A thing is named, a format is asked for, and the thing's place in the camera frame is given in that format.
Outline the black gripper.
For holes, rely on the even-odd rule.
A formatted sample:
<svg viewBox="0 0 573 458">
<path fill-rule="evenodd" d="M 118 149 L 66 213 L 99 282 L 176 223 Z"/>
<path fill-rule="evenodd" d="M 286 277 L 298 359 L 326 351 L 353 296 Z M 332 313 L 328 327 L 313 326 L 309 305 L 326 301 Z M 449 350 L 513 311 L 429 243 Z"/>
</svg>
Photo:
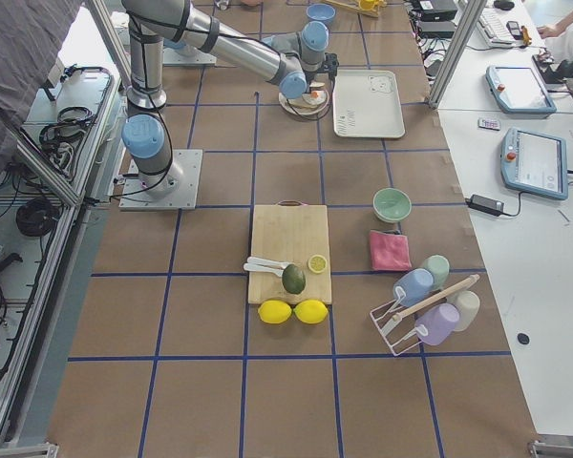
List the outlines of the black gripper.
<svg viewBox="0 0 573 458">
<path fill-rule="evenodd" d="M 309 64 L 305 68 L 307 79 L 314 79 L 317 74 L 326 74 L 329 79 L 335 79 L 339 68 L 339 60 L 336 53 L 325 52 L 323 60 L 319 63 Z"/>
</svg>

